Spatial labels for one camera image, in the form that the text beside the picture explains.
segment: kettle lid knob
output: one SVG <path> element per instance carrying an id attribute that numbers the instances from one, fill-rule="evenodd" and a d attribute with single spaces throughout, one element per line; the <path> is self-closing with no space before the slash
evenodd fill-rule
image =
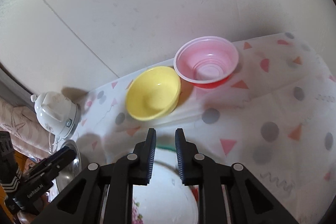
<path id="1" fill-rule="evenodd" d="M 30 100 L 31 100 L 32 102 L 35 102 L 36 99 L 37 99 L 37 96 L 36 96 L 35 94 L 33 94 L 32 96 L 30 96 Z"/>

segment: tablecloth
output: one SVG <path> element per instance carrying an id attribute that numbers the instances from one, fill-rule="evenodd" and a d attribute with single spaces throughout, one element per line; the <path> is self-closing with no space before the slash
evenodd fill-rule
<path id="1" fill-rule="evenodd" d="M 150 127 L 163 146 L 174 146 L 183 128 L 201 153 L 245 165 L 299 223 L 317 223 L 336 193 L 336 77 L 295 33 L 234 45 L 240 60 L 225 84 L 206 90 L 182 81 L 177 108 L 158 120 L 139 122 L 125 109 L 130 84 L 148 68 L 89 92 L 78 101 L 72 139 L 104 165 L 129 153 Z"/>

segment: metal bowl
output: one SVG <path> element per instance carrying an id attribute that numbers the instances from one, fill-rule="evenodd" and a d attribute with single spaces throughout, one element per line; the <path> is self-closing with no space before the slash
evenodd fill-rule
<path id="1" fill-rule="evenodd" d="M 65 141 L 61 148 L 64 146 L 74 150 L 76 152 L 76 158 L 68 166 L 61 170 L 58 177 L 56 177 L 58 192 L 61 192 L 75 178 L 75 176 L 82 171 L 82 168 L 87 166 L 88 163 L 86 157 L 80 154 L 79 149 L 73 140 Z"/>

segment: red bowl exterior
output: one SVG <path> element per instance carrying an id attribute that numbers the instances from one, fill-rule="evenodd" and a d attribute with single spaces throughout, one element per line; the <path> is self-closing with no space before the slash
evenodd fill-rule
<path id="1" fill-rule="evenodd" d="M 209 83 L 209 84 L 196 84 L 196 83 L 192 83 L 194 86 L 198 87 L 198 88 L 202 88 L 202 89 L 214 89 L 222 84 L 224 84 L 226 81 L 228 81 L 231 78 L 232 74 L 230 74 L 228 77 L 214 82 L 214 83 Z"/>

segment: white electric kettle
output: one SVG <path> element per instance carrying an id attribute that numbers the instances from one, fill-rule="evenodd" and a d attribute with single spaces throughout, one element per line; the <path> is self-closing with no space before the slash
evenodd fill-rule
<path id="1" fill-rule="evenodd" d="M 80 118 L 80 108 L 69 98 L 58 92 L 41 93 L 31 96 L 35 102 L 37 119 L 44 129 L 55 136 L 66 138 L 73 133 Z"/>

